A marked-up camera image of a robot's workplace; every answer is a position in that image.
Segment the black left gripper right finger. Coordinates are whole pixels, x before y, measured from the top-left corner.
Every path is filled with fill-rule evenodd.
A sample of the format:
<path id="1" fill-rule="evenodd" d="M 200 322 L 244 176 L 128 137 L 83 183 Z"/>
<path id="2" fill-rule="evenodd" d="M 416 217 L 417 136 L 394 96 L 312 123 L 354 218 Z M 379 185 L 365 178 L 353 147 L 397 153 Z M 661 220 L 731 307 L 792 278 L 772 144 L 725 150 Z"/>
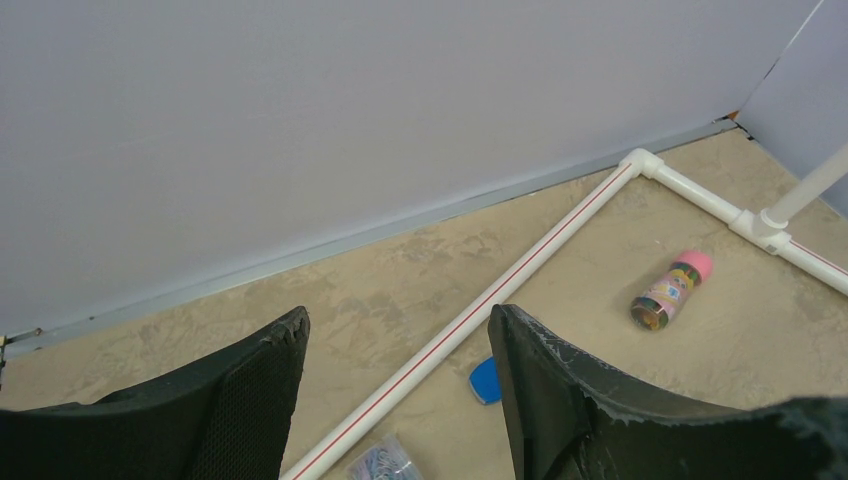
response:
<path id="1" fill-rule="evenodd" d="M 520 307 L 488 323 L 519 479 L 843 479 L 847 401 L 737 410 L 631 376 Z"/>

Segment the blue cube block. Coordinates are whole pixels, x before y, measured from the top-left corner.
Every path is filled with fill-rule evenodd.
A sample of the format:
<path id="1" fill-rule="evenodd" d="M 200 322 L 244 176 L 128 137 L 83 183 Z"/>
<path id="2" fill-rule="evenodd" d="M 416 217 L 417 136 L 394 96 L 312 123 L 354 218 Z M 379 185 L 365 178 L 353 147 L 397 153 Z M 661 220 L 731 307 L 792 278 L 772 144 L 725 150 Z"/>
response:
<path id="1" fill-rule="evenodd" d="M 468 381 L 473 396 L 482 405 L 491 405 L 501 401 L 502 392 L 493 356 L 479 363 L 471 371 Z"/>

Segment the white PVC pipe frame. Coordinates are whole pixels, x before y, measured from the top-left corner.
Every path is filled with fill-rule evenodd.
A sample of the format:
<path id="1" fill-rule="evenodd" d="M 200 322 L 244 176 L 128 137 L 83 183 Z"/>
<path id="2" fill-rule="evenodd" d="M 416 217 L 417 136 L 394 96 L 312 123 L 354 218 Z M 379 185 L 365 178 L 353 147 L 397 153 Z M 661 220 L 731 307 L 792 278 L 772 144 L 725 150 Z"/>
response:
<path id="1" fill-rule="evenodd" d="M 320 440 L 285 479 L 318 479 L 417 387 L 488 317 L 492 306 L 508 299 L 629 181 L 642 175 L 662 184 L 725 223 L 736 235 L 777 255 L 831 286 L 847 291 L 846 269 L 793 240 L 786 228 L 791 218 L 847 173 L 847 150 L 841 148 L 802 179 L 770 208 L 755 214 L 740 209 L 667 166 L 641 148 L 628 153 L 618 167 L 530 250 L 430 340 L 362 404 Z"/>

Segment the small grey blue box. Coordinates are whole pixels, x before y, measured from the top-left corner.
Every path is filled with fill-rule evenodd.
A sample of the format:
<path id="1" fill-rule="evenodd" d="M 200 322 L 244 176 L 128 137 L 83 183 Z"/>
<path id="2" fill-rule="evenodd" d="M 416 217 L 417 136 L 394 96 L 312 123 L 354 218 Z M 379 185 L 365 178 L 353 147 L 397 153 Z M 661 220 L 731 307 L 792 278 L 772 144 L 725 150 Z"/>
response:
<path id="1" fill-rule="evenodd" d="M 346 469 L 350 480 L 423 480 L 424 477 L 397 438 L 384 436 Z"/>

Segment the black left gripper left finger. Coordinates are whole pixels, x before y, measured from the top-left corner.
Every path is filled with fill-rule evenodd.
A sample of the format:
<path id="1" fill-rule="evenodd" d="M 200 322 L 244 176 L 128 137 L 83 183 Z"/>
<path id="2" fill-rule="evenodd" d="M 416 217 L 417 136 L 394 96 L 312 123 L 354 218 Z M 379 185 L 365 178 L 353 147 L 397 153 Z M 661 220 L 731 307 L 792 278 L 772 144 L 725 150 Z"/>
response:
<path id="1" fill-rule="evenodd" d="M 275 479 L 310 319 L 298 306 L 246 338 L 91 404 L 1 414 L 5 479 Z"/>

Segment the pink capped small bottle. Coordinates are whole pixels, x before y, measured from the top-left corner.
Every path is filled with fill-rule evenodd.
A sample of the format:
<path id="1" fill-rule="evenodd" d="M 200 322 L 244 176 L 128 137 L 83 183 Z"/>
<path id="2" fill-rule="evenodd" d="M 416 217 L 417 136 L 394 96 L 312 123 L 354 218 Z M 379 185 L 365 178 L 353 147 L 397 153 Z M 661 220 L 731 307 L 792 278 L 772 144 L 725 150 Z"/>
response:
<path id="1" fill-rule="evenodd" d="M 709 255 L 696 250 L 679 254 L 659 280 L 633 299 L 631 320 L 646 330 L 666 328 L 712 271 L 713 260 Z"/>

